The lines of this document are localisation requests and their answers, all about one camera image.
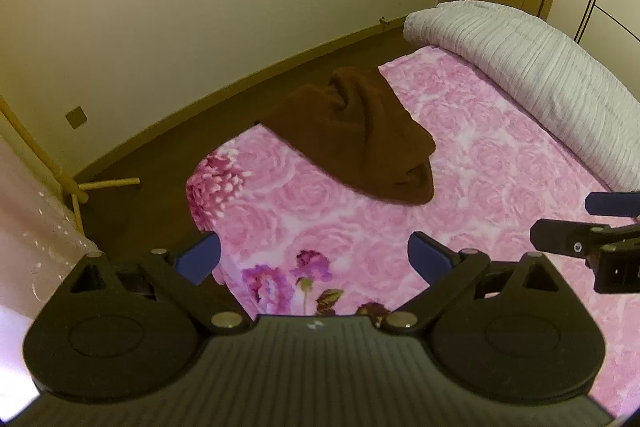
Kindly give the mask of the brown knit sweater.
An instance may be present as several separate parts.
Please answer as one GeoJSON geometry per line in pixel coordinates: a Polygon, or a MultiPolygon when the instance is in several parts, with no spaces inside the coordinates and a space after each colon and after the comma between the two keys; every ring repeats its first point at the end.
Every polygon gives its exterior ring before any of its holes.
{"type": "Polygon", "coordinates": [[[404,205],[434,197],[434,138],[376,67],[341,67],[326,87],[305,84],[260,124],[355,191],[404,205]]]}

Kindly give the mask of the grey striped duvet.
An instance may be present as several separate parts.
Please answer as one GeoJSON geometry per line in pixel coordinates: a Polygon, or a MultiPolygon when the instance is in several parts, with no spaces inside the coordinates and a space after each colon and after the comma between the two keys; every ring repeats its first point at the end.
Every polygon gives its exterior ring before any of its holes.
{"type": "Polygon", "coordinates": [[[410,13],[404,37],[484,72],[616,192],[639,188],[639,102],[612,72],[544,20],[460,0],[410,13]]]}

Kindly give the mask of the pink floral bed blanket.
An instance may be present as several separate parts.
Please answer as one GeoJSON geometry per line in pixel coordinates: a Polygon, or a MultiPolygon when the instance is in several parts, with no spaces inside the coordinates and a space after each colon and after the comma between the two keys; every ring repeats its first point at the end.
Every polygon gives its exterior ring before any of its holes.
{"type": "MultiPolygon", "coordinates": [[[[305,371],[370,357],[483,398],[639,404],[639,150],[586,78],[486,75],[437,46],[304,86],[186,182],[250,317],[357,325],[305,371]]],[[[333,375],[343,366],[345,375],[333,375]]]]}

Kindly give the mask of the wall socket plate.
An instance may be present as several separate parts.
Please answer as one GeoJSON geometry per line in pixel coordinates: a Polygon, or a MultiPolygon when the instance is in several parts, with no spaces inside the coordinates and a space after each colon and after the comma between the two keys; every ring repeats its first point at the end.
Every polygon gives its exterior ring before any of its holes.
{"type": "Polygon", "coordinates": [[[73,129],[78,129],[88,121],[88,117],[81,106],[76,106],[65,114],[67,122],[73,129]]]}

